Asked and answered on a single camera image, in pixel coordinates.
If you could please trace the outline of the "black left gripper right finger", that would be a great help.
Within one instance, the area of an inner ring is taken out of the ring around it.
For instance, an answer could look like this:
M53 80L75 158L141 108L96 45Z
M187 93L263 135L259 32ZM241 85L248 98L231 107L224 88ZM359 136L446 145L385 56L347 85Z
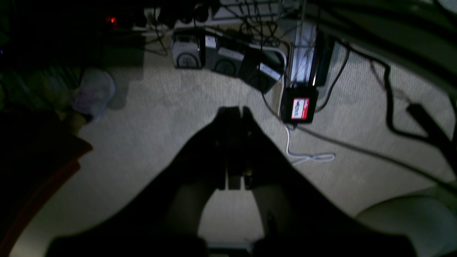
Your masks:
M265 230L253 245L254 257L416 256L406 236L363 226L328 200L264 134L248 107L242 124L249 189Z

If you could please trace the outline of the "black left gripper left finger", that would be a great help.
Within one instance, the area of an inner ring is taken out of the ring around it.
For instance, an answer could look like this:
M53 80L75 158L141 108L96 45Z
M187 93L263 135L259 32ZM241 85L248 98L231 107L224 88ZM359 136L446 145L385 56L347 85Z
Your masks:
M197 236L203 209L225 177L227 132L240 127L240 109L222 107L173 161L124 208L73 236L53 240L48 257L205 256Z

